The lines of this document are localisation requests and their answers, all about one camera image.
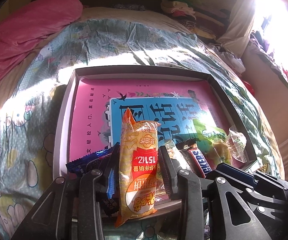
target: bed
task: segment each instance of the bed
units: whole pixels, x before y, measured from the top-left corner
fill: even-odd
[[[10,239],[52,182],[57,118],[77,67],[153,65],[214,76],[249,132],[258,166],[284,178],[270,125],[241,80],[183,25],[153,11],[86,8],[62,31],[43,39],[0,80],[0,235]],[[107,239],[157,239],[159,219],[104,228]]]

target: hello kitty bedsheet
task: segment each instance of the hello kitty bedsheet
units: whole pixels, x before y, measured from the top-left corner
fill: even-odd
[[[66,27],[46,45],[20,79],[0,117],[0,233],[10,239],[52,182],[56,123],[66,85],[75,68],[98,65],[160,65],[210,73],[225,89],[247,130],[259,165],[276,154],[259,108],[234,74],[194,34],[170,32],[116,19],[87,20]],[[156,239],[146,228],[119,239]]]

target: metal screw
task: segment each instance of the metal screw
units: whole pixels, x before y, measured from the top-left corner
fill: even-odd
[[[258,206],[257,207],[257,210],[260,211],[261,213],[263,213],[265,211],[265,208],[264,207],[261,207],[261,206]]]
[[[91,174],[94,175],[94,176],[97,176],[97,175],[101,174],[101,171],[99,169],[93,169],[91,171]]]
[[[226,180],[223,177],[217,177],[217,182],[220,184],[224,184]]]
[[[63,177],[58,177],[57,179],[55,179],[55,182],[57,184],[62,184],[65,181],[65,179]]]
[[[187,175],[189,175],[189,171],[187,171],[187,170],[180,170],[180,174],[183,175],[183,176],[187,176]]]

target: clear plastic wrapper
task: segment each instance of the clear plastic wrapper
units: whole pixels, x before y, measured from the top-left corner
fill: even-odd
[[[237,131],[235,125],[229,129],[229,135],[226,138],[226,144],[234,159],[243,163],[247,161],[244,155],[246,138],[243,133]]]
[[[211,159],[215,166],[220,163],[227,163],[229,165],[233,164],[228,145],[225,141],[220,139],[214,139],[212,141],[212,148],[208,153],[205,154],[205,156]]]
[[[183,169],[187,169],[187,170],[192,170],[190,165],[187,163],[187,161],[185,160],[183,154],[177,149],[177,147],[175,146],[175,143],[172,139],[169,139],[166,141],[165,143],[165,147],[167,149],[168,155],[170,156],[170,158],[178,160],[181,167]],[[156,195],[155,195],[155,201],[161,201],[161,200],[165,200],[168,199],[168,196],[165,192],[165,188],[164,188],[164,183],[163,183],[163,178],[162,178],[162,174],[161,174],[161,169],[159,166],[159,163],[157,163],[157,182],[156,182]]]
[[[135,122],[124,113],[119,161],[120,209],[115,226],[154,213],[157,170],[157,127],[154,121]]]

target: pile of clothes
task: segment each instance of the pile of clothes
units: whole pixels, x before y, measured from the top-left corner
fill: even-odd
[[[219,56],[228,67],[241,79],[247,90],[255,96],[253,87],[242,79],[242,73],[245,72],[245,67],[240,58],[237,58],[233,53],[226,50],[222,44],[208,44],[208,47]]]
[[[214,43],[225,33],[230,14],[227,10],[202,4],[201,0],[162,0],[161,9],[205,44]]]
[[[252,31],[250,34],[249,44],[255,45],[255,49],[257,50],[259,57],[265,59],[265,62],[269,64],[272,69],[278,70],[278,72],[281,73],[284,79],[288,82],[288,71],[284,69],[282,65],[275,62],[274,48],[271,48],[272,46],[270,47],[270,43],[263,38],[259,31]]]

